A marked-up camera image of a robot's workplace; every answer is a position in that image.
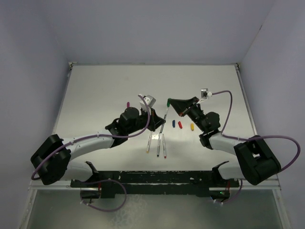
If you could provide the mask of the silver pen green tip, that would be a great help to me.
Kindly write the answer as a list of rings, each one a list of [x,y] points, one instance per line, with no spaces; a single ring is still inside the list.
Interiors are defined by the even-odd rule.
[[[166,118],[167,118],[167,115],[168,115],[168,110],[169,110],[169,104],[167,104],[167,107],[166,107],[166,113],[164,115],[164,118],[163,118],[163,123],[161,125],[161,128],[160,128],[160,134],[163,132],[163,129],[164,129],[164,126],[165,126],[165,123],[166,123]]]

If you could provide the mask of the green pen cap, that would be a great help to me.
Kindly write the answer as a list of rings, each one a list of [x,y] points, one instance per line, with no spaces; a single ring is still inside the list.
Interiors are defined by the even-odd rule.
[[[170,107],[170,105],[171,105],[171,98],[168,98],[166,106]]]

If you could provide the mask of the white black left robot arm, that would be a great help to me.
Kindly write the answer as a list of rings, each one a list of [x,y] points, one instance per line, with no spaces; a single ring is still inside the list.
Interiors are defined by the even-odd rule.
[[[61,179],[78,179],[87,187],[93,187],[98,182],[94,166],[90,162],[75,162],[76,158],[96,150],[114,148],[145,130],[156,131],[164,123],[165,119],[159,117],[153,108],[145,111],[129,107],[95,134],[74,138],[60,138],[53,134],[30,158],[34,166],[31,179],[40,179],[44,185]]]

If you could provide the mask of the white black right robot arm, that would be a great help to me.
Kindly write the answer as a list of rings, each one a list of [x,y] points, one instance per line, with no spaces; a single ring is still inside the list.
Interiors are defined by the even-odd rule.
[[[180,116],[188,116],[203,132],[199,135],[201,144],[211,150],[220,150],[236,156],[237,161],[225,161],[212,168],[212,182],[224,186],[229,179],[245,179],[252,185],[281,171],[281,165],[267,143],[254,136],[250,140],[231,139],[225,137],[220,131],[220,116],[215,112],[204,113],[198,104],[199,99],[193,97],[189,100],[168,99]]]

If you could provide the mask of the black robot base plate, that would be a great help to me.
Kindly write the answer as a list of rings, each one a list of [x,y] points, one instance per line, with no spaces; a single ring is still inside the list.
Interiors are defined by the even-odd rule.
[[[98,171],[87,181],[72,180],[83,198],[114,198],[131,195],[195,195],[229,198],[234,179],[223,179],[213,171]]]

